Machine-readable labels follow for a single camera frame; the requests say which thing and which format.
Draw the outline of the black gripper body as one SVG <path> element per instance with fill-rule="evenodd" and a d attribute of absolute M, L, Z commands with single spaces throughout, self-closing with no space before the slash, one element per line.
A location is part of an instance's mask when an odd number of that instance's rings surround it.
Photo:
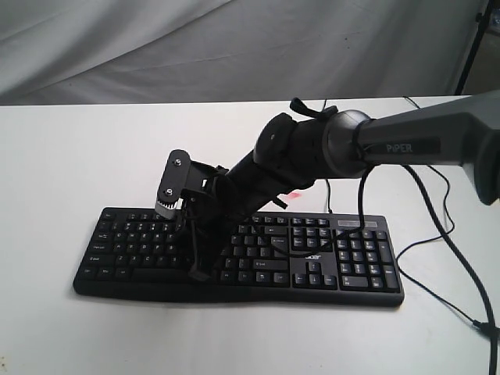
<path fill-rule="evenodd" d="M 281 205 L 279 195 L 304 190 L 311 178 L 260 166 L 249 152 L 233 168 L 214 167 L 183 152 L 181 167 L 184 200 L 181 244 L 192 250 L 221 250 L 230 232 L 267 203 Z"/>

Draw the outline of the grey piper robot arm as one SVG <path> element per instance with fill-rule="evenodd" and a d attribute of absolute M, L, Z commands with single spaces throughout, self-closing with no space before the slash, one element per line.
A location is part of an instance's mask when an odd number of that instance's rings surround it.
<path fill-rule="evenodd" d="M 204 166 L 184 202 L 200 231 L 190 278 L 206 281 L 230 231 L 278 195 L 319 179 L 358 179 L 379 165 L 460 166 L 482 203 L 499 197 L 499 93 L 373 119 L 358 110 L 322 112 L 292 103 L 302 122 L 281 113 L 229 170 Z"/>

